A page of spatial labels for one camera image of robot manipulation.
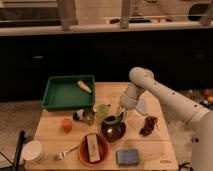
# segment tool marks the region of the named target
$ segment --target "white container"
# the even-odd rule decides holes
[[[44,150],[40,141],[30,141],[22,150],[22,157],[26,161],[39,163],[44,158]]]

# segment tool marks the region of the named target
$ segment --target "dark bowl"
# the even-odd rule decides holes
[[[115,116],[109,116],[105,120],[113,121],[115,120]],[[123,137],[126,132],[126,124],[120,122],[114,125],[108,125],[105,122],[102,122],[101,131],[108,142],[113,142]]]

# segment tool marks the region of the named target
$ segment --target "banana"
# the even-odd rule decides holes
[[[92,93],[92,90],[83,81],[80,80],[77,82],[77,84],[82,90],[86,91],[87,93]]]

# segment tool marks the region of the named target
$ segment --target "orange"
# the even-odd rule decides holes
[[[61,128],[65,133],[68,133],[72,130],[72,121],[68,118],[65,118],[61,121]]]
[[[209,103],[213,103],[213,96],[209,96],[209,97],[207,98],[207,100],[208,100]]]

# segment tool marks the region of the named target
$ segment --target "green tray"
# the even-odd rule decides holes
[[[82,80],[92,93],[82,90],[77,82]],[[95,78],[93,75],[50,77],[42,100],[47,110],[69,110],[93,106],[95,103]]]

